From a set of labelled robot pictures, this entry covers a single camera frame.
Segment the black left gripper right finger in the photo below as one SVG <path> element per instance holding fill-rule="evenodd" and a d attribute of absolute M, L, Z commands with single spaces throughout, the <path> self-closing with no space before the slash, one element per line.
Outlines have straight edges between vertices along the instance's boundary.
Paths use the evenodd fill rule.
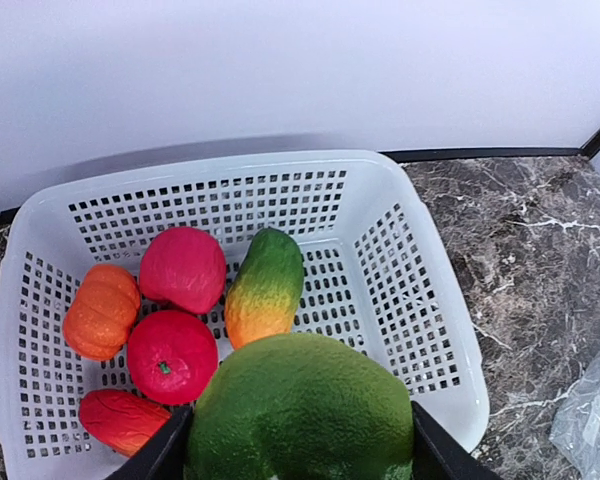
<path fill-rule="evenodd" d="M 474 459 L 417 402 L 411 401 L 414 423 L 415 480 L 501 480 Z"/>

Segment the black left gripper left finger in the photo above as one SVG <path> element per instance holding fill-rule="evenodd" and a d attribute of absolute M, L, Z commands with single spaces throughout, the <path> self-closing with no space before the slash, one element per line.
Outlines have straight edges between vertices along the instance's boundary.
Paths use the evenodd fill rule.
<path fill-rule="evenodd" d="M 149 441 L 106 480 L 182 480 L 193 408 L 182 406 Z"/>

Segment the green toy avocado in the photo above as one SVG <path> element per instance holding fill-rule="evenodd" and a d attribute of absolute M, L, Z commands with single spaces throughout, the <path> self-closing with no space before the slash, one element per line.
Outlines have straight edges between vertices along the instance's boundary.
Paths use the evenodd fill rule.
<path fill-rule="evenodd" d="M 234 351 L 196 401 L 187 479 L 408 479 L 409 392 L 338 340 L 281 334 Z"/>

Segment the clear zip bag yellow slider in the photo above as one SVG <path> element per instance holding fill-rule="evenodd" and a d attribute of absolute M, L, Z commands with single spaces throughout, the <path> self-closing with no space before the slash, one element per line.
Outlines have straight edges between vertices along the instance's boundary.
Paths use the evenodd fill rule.
<path fill-rule="evenodd" d="M 561 404 L 550 441 L 584 479 L 600 479 L 600 351 Z"/>

